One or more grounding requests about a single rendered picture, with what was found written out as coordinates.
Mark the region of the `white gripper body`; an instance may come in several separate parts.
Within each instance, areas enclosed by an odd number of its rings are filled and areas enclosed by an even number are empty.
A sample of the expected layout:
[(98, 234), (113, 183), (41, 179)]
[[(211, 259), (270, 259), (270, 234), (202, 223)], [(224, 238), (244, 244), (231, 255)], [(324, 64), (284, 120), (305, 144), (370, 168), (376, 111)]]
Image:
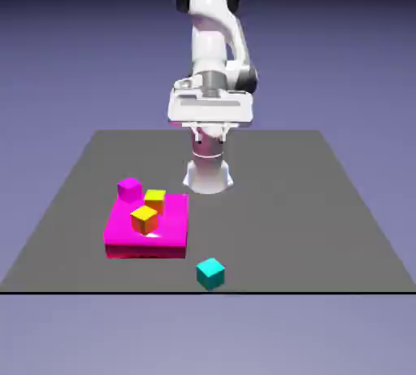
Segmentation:
[(167, 118), (174, 124), (250, 124), (254, 98), (249, 93), (221, 89), (218, 97), (208, 98), (202, 90), (173, 89)]

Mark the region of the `small yellow cube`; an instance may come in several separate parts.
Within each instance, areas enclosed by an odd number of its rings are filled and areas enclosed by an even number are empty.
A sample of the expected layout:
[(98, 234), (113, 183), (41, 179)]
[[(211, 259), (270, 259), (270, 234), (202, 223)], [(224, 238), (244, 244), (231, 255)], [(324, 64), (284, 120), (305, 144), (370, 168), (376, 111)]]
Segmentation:
[(165, 190), (148, 189), (145, 193), (144, 204), (162, 215), (165, 208)]
[(152, 207), (143, 205), (130, 213), (132, 228), (146, 235), (152, 233), (158, 227), (158, 212)]

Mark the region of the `large magenta box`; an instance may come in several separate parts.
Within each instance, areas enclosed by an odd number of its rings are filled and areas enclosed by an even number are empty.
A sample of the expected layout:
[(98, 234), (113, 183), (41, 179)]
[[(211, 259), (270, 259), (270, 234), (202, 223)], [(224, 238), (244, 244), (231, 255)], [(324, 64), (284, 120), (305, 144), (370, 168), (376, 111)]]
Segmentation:
[(158, 227), (147, 235), (133, 229), (130, 216), (142, 204), (142, 198), (130, 203), (120, 197), (115, 200), (103, 232), (106, 257), (183, 259), (187, 251), (189, 196), (168, 194)]

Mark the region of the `small magenta cube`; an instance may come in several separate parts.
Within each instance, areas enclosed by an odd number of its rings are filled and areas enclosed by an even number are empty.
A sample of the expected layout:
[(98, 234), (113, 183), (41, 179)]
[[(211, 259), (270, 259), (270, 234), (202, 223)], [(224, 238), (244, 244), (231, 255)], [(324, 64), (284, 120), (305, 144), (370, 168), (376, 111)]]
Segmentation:
[(126, 203), (135, 203), (142, 197), (142, 185), (136, 178), (128, 177), (117, 183), (118, 199)]

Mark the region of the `small teal cube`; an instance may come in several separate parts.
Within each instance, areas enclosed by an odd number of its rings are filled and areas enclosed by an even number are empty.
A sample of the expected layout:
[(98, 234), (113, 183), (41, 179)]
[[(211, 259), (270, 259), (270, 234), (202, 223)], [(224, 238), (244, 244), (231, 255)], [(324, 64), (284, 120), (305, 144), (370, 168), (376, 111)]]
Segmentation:
[(196, 266), (197, 282), (211, 291), (225, 282), (225, 267), (216, 259), (205, 259)]

